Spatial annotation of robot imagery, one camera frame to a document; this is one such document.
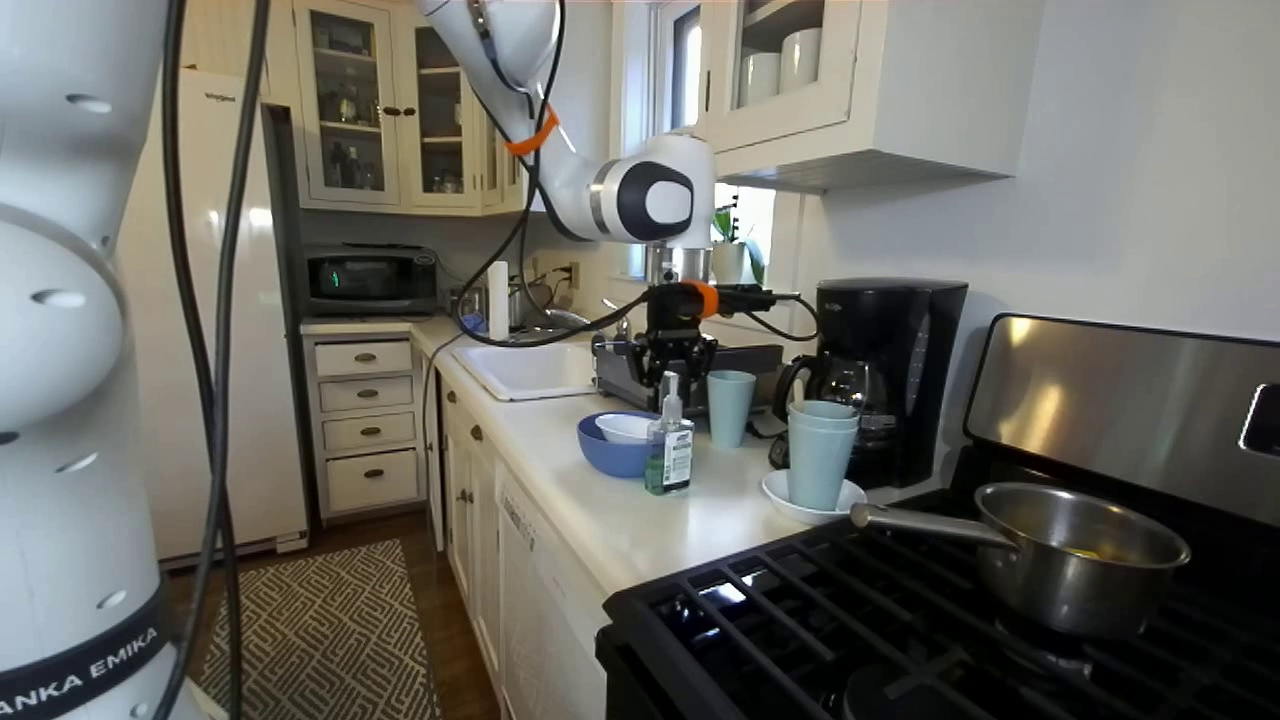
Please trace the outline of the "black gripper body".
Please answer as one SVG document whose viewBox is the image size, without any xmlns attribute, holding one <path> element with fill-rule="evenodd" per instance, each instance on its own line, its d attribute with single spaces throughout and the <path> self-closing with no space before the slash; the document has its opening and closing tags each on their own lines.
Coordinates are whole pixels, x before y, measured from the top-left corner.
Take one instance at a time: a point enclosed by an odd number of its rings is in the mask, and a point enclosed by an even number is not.
<svg viewBox="0 0 1280 720">
<path fill-rule="evenodd" d="M 642 294 L 642 331 L 632 340 L 632 378 L 658 398 L 658 378 L 680 378 L 680 398 L 699 402 L 714 340 L 704 331 L 699 283 L 652 283 Z"/>
</svg>

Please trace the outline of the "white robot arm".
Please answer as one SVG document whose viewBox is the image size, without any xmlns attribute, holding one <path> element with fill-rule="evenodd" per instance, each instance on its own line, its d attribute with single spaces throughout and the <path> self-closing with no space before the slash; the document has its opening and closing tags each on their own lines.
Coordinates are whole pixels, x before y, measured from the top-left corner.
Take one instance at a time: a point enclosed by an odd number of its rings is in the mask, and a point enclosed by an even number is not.
<svg viewBox="0 0 1280 720">
<path fill-rule="evenodd" d="M 641 244 L 658 278 L 637 295 L 642 331 L 598 356 L 603 388 L 652 405 L 668 372 L 704 388 L 714 345 L 699 331 L 712 253 L 712 148 L 658 134 L 603 141 L 603 62 L 586 45 L 598 18 L 575 25 L 580 0 L 416 0 L 419 21 L 461 63 L 505 154 L 523 170 L 531 203 L 580 244 Z"/>
</svg>

